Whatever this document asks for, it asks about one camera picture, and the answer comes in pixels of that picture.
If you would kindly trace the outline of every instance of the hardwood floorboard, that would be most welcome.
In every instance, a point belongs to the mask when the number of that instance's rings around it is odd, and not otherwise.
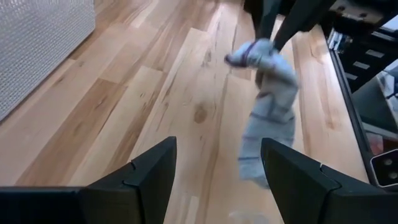
[[[94,2],[94,33],[0,124],[0,184],[88,185],[176,136],[164,223],[283,223],[271,191],[238,175],[255,71],[224,56],[254,38],[243,1]],[[300,79],[294,149],[366,182],[321,28],[281,54]]]

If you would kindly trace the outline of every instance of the wood grain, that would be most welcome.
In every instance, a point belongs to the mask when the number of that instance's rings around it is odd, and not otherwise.
[[[224,64],[254,37],[242,2],[95,0],[95,32],[0,124],[0,184],[87,185],[176,136],[165,223],[283,223],[271,191],[238,176],[257,94],[255,71]],[[294,149],[366,182],[321,28],[281,54],[301,86]]]

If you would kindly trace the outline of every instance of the cloth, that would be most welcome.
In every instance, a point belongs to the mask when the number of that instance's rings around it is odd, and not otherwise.
[[[263,74],[259,94],[242,136],[239,153],[239,176],[269,188],[261,162],[261,141],[272,138],[292,147],[295,115],[292,105],[299,90],[293,68],[273,48],[272,42],[259,39],[243,44],[225,57],[232,67],[256,68]]]

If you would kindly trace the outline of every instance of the wooden floor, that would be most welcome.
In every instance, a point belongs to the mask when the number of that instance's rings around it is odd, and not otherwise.
[[[90,184],[176,136],[165,223],[230,223],[233,211],[282,223],[271,192],[238,179],[257,93],[252,71],[223,62],[253,38],[241,5],[95,0],[94,33],[1,124],[0,184]],[[282,54],[301,81],[294,148],[367,181],[321,28],[296,35]]]

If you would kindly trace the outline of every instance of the white wicker basket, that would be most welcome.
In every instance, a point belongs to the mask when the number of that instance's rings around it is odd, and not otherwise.
[[[0,120],[94,28],[93,0],[0,0]]]

